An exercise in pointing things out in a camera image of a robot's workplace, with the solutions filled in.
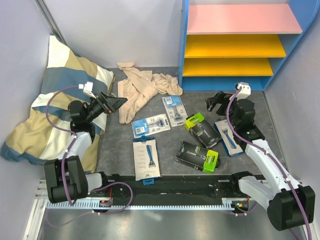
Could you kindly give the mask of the clear blister razor pack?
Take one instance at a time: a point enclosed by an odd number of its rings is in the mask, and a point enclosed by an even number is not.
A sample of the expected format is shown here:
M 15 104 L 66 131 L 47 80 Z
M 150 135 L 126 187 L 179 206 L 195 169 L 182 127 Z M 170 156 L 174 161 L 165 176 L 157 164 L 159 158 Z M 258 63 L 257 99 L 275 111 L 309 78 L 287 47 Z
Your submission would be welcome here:
M 184 125 L 188 115 L 180 96 L 165 96 L 162 98 L 162 102 L 171 126 L 177 127 Z

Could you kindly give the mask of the blue blister razor pack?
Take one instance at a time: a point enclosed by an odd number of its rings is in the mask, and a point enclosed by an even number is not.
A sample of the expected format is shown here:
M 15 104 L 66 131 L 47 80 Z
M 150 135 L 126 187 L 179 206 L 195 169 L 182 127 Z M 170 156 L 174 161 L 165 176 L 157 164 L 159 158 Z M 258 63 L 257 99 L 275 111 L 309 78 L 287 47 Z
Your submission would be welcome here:
M 150 136 L 171 129 L 167 115 L 159 114 L 133 121 L 131 123 L 134 138 Z

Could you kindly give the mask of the white box blue razor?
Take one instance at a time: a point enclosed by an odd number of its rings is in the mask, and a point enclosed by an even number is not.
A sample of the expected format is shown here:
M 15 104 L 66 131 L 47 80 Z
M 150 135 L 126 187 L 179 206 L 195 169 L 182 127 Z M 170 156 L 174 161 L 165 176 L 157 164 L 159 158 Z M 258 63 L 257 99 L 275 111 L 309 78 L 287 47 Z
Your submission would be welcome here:
M 135 180 L 144 186 L 153 185 L 161 177 L 156 140 L 142 136 L 133 140 Z

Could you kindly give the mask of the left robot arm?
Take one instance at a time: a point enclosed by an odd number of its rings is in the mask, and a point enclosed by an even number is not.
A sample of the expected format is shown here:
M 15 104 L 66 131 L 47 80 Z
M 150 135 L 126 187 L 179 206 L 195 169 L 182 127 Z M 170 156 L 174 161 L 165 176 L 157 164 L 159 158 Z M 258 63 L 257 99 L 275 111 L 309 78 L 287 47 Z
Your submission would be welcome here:
M 81 159 L 96 136 L 93 121 L 102 114 L 119 110 L 128 101 L 125 97 L 109 96 L 103 92 L 94 95 L 89 103 L 74 100 L 67 110 L 71 117 L 70 141 L 55 160 L 44 164 L 48 199 L 51 203 L 69 202 L 87 197 L 89 186 Z

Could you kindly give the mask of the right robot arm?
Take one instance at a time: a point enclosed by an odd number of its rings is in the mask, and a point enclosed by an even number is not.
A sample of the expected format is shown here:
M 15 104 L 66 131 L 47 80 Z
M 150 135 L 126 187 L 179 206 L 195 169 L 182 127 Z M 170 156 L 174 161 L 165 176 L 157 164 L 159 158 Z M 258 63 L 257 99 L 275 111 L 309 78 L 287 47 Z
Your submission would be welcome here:
M 249 172 L 238 172 L 232 176 L 230 193 L 235 197 L 246 194 L 253 198 L 266 210 L 276 230 L 304 225 L 310 239 L 316 194 L 309 185 L 303 186 L 296 180 L 275 157 L 265 136 L 255 125 L 255 104 L 240 98 L 240 91 L 235 94 L 219 91 L 205 101 L 209 112 L 220 105 L 216 113 L 226 117 L 235 142 L 253 160 L 267 181 L 264 185 Z

